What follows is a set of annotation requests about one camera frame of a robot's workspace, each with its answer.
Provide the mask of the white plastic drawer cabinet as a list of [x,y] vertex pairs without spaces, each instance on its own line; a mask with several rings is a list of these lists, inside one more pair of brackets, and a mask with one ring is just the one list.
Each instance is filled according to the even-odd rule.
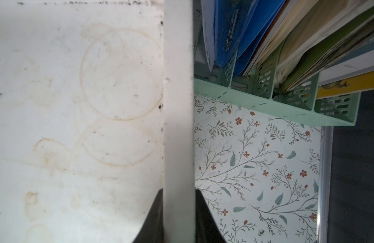
[[0,243],[193,243],[192,1],[0,1]]

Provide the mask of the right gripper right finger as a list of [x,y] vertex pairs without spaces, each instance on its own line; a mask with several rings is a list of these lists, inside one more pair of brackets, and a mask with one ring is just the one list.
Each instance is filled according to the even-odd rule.
[[196,243],[225,243],[199,189],[196,193]]

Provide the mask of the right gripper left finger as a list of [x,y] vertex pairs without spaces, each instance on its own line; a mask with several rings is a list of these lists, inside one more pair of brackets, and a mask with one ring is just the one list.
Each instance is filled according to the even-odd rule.
[[159,190],[133,243],[163,243],[163,189]]

